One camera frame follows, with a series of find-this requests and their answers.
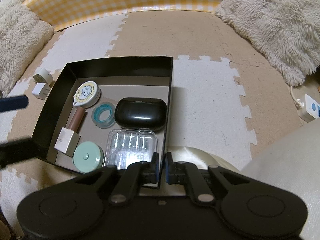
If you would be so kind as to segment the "white usb wall charger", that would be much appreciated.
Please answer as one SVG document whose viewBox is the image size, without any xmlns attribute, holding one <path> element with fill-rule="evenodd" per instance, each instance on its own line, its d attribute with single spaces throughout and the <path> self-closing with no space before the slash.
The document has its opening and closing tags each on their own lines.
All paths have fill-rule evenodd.
<svg viewBox="0 0 320 240">
<path fill-rule="evenodd" d="M 37 99 L 45 100 L 51 87 L 46 83 L 37 83 L 33 88 L 32 95 Z"/>
</svg>

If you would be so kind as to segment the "white fluffy pillow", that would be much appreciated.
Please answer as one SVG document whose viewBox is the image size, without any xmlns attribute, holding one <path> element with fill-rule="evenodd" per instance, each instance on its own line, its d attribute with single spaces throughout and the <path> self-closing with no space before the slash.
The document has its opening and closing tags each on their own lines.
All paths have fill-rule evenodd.
<svg viewBox="0 0 320 240">
<path fill-rule="evenodd" d="M 15 83 L 55 33 L 20 0 L 1 0 L 1 96 Z"/>
<path fill-rule="evenodd" d="M 289 86 L 319 67 L 319 0 L 223 0 L 215 11 Z"/>
</svg>

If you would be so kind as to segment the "black cardboard box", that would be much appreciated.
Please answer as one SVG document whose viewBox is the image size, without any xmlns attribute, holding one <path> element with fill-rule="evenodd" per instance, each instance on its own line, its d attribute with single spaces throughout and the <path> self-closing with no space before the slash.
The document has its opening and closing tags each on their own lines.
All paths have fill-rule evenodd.
<svg viewBox="0 0 320 240">
<path fill-rule="evenodd" d="M 110 102 L 116 109 L 122 98 L 162 99 L 167 104 L 166 123 L 162 129 L 152 131 L 157 137 L 160 176 L 163 155 L 167 150 L 173 61 L 169 56 L 125 56 L 66 64 L 48 95 L 33 132 L 33 139 L 42 147 L 42 154 L 38 158 L 77 174 L 84 174 L 73 164 L 73 157 L 56 150 L 54 146 L 61 128 L 69 125 L 76 111 L 77 107 L 73 106 L 76 90 L 83 83 L 94 81 L 101 89 L 101 96 L 95 105 L 85 109 L 86 113 L 77 131 L 80 135 L 78 145 L 85 141 L 95 142 L 105 155 L 108 135 L 112 130 L 152 131 L 122 128 L 116 122 L 107 129 L 99 128 L 91 118 L 97 104 Z"/>
</svg>

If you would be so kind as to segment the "right white fluffy pillow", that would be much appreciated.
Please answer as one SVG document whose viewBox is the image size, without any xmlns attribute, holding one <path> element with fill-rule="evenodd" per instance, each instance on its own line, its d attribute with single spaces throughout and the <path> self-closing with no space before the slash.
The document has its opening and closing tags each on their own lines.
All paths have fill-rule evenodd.
<svg viewBox="0 0 320 240">
<path fill-rule="evenodd" d="M 223 0 L 215 11 L 289 86 L 319 67 L 319 0 Z"/>
</svg>

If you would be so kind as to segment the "mint green round tape measure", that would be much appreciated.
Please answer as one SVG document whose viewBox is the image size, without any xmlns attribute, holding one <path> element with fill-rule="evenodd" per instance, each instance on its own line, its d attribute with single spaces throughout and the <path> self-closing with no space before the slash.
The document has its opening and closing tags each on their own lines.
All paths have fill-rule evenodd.
<svg viewBox="0 0 320 240">
<path fill-rule="evenodd" d="M 73 164 L 82 173 L 92 172 L 103 164 L 104 153 L 95 142 L 80 143 L 73 155 Z"/>
</svg>

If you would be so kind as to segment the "white power strip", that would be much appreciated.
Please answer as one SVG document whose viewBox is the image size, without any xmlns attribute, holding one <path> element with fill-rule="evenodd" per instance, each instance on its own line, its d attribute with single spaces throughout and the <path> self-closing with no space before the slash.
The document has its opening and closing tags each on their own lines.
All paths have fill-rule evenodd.
<svg viewBox="0 0 320 240">
<path fill-rule="evenodd" d="M 319 103 L 311 96 L 305 93 L 301 98 L 296 98 L 292 86 L 290 86 L 290 95 L 302 120 L 309 123 L 319 118 Z"/>
</svg>

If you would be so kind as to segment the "white round yellow-dial tape measure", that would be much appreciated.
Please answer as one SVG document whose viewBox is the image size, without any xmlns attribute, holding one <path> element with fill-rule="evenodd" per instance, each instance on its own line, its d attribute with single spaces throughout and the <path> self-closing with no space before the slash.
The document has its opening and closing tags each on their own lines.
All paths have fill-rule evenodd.
<svg viewBox="0 0 320 240">
<path fill-rule="evenodd" d="M 97 103 L 101 96 L 101 89 L 94 81 L 83 83 L 73 96 L 73 106 L 87 109 Z"/>
</svg>

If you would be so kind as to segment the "white cube brown-cap bottle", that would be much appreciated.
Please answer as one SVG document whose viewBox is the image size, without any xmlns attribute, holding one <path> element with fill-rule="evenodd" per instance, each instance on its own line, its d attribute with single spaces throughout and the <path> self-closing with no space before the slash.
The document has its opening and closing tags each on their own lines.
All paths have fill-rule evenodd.
<svg viewBox="0 0 320 240">
<path fill-rule="evenodd" d="M 61 128 L 54 148 L 63 154 L 72 157 L 80 140 L 77 131 L 86 111 L 82 107 L 77 107 L 76 111 L 67 127 Z"/>
</svg>

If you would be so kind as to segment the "clear plastic case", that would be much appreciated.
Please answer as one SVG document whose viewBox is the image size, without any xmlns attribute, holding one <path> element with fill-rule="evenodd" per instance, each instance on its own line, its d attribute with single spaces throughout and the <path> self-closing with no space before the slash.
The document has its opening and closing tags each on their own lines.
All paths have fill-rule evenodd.
<svg viewBox="0 0 320 240">
<path fill-rule="evenodd" d="M 126 169 L 130 164 L 147 161 L 157 151 L 157 137 L 152 131 L 112 130 L 107 139 L 103 165 Z"/>
</svg>

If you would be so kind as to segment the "teal clear tape roll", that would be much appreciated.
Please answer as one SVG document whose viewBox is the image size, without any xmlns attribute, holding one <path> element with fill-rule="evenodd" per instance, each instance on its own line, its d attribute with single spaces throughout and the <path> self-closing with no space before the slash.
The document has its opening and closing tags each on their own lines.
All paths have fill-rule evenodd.
<svg viewBox="0 0 320 240">
<path fill-rule="evenodd" d="M 95 106 L 91 114 L 93 123 L 102 129 L 107 129 L 115 123 L 115 106 L 110 102 L 102 102 Z"/>
</svg>

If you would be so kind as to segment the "left white fluffy pillow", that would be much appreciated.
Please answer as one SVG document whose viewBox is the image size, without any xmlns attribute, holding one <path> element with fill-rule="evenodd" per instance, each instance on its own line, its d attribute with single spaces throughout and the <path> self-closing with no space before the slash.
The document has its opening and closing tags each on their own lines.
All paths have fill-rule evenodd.
<svg viewBox="0 0 320 240">
<path fill-rule="evenodd" d="M 55 33 L 20 0 L 1 0 L 1 96 L 15 83 Z"/>
</svg>

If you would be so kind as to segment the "black oval earbuds case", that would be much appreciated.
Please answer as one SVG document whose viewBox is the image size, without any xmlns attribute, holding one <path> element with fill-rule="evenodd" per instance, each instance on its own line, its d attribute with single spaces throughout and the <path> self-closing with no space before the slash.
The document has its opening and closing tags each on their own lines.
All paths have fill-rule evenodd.
<svg viewBox="0 0 320 240">
<path fill-rule="evenodd" d="M 156 131 L 165 126 L 167 104 L 157 98 L 122 98 L 116 105 L 115 122 L 122 128 Z"/>
</svg>

